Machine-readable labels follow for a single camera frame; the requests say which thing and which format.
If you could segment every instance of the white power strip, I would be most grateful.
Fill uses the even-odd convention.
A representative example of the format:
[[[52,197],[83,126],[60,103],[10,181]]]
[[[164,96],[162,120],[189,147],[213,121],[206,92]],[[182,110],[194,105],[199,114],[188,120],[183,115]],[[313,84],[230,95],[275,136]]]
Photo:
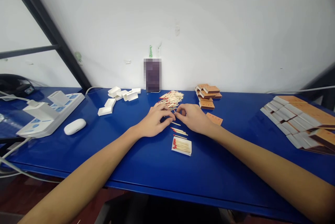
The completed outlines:
[[[81,93],[72,93],[66,96],[70,100],[64,106],[51,105],[54,110],[59,112],[56,119],[41,121],[38,118],[34,118],[34,120],[24,126],[16,134],[24,138],[33,137],[36,139],[51,135],[85,98]]]

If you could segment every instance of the forearm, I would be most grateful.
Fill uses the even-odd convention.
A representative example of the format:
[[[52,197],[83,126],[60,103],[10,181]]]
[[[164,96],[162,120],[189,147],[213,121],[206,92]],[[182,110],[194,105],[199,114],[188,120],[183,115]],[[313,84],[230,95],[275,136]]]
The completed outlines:
[[[136,131],[130,128],[79,166],[19,223],[70,222],[105,185],[111,173],[138,139]]]
[[[333,220],[334,186],[222,127],[213,126],[207,135],[230,151],[310,220],[316,223]]]

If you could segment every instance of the finger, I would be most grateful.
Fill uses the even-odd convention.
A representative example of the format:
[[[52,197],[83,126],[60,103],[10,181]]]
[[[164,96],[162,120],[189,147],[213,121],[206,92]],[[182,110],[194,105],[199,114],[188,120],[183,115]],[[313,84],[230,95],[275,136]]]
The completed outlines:
[[[187,117],[181,115],[179,112],[176,112],[176,113],[175,113],[175,116],[176,116],[181,122],[183,122],[184,124],[186,124]]]
[[[160,104],[157,106],[157,110],[170,110],[166,104]]]
[[[186,104],[181,104],[180,106],[178,106],[177,112],[180,112],[180,110],[182,110],[182,109],[186,110],[186,107],[187,107]]]
[[[171,124],[172,121],[173,121],[173,118],[167,118],[167,119],[165,119],[164,122],[160,123],[158,127],[159,127],[160,130],[162,131],[162,130],[164,130],[169,124]]]
[[[163,116],[170,116],[170,117],[172,117],[173,120],[176,120],[175,115],[171,111],[162,111],[161,115],[162,115],[162,117]]]

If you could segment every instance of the person's right hand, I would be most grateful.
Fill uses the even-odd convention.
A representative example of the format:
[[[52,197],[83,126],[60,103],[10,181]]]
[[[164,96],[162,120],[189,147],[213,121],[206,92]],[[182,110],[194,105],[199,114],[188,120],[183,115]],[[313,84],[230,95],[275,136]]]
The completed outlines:
[[[196,104],[181,104],[174,114],[192,131],[203,135],[208,135],[215,126]]]

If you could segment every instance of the white cable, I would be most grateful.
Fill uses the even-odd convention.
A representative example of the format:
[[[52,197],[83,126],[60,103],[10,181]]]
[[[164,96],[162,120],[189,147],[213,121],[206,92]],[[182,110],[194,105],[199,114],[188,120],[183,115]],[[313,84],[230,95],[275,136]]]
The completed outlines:
[[[0,97],[0,98],[5,98],[5,97],[8,98],[8,97],[11,97],[11,98],[17,98],[17,99],[22,99],[22,100],[29,101],[29,99],[26,99],[26,98],[19,98],[19,97],[15,96],[15,95],[10,95],[10,94],[7,94],[7,93],[5,93],[5,92],[3,92],[3,91],[0,91],[0,93],[3,94],[3,95],[5,95],[5,96],[2,96],[2,97]]]
[[[331,88],[335,88],[335,85],[326,86],[326,87],[319,87],[319,88],[313,88],[313,89],[307,89],[307,90],[298,90],[298,91],[270,91],[270,92],[267,92],[267,94],[270,94],[270,93],[296,93],[296,92],[313,91],[313,90],[324,90],[324,89],[331,89]]]
[[[0,179],[2,179],[2,178],[12,177],[12,176],[16,176],[16,175],[19,175],[19,174],[21,174],[21,173],[14,173],[14,174],[10,174],[10,175],[0,176]]]
[[[16,97],[16,96],[2,96],[2,97],[0,97],[0,98],[2,98],[2,99],[4,99],[4,98],[16,98],[16,99],[24,100],[24,101],[27,101],[27,102],[30,101],[30,100],[27,99],[27,98],[20,98],[20,97]]]
[[[31,139],[32,139],[32,137],[26,138],[24,141],[22,141],[22,143],[18,144],[16,147],[14,147],[8,153],[6,153],[5,155],[3,155],[2,158],[3,159],[7,158],[9,155],[11,155],[13,152],[15,152],[17,149],[19,149],[21,146],[23,146],[24,144],[26,144]]]
[[[89,92],[89,90],[93,89],[93,88],[104,88],[104,87],[102,87],[102,86],[92,86],[92,87],[90,87],[90,88],[87,89],[85,95],[87,95],[87,93]]]
[[[7,94],[7,93],[5,93],[5,92],[3,92],[3,91],[0,91],[0,93],[1,93],[1,94],[4,94],[4,95],[6,95],[6,96],[10,96],[9,94]]]
[[[51,181],[51,180],[40,179],[40,178],[38,178],[38,177],[35,177],[35,176],[33,176],[33,175],[30,175],[29,173],[26,173],[26,172],[22,171],[20,168],[14,166],[11,162],[5,160],[5,159],[2,158],[2,157],[0,157],[0,161],[1,161],[2,163],[5,163],[5,164],[6,164],[7,166],[9,166],[10,168],[12,168],[12,169],[18,171],[19,173],[24,174],[24,175],[26,175],[26,176],[28,176],[28,177],[33,178],[33,179],[40,180],[40,181],[45,181],[45,182],[51,182],[51,183],[60,183],[60,182],[58,182],[58,181]]]

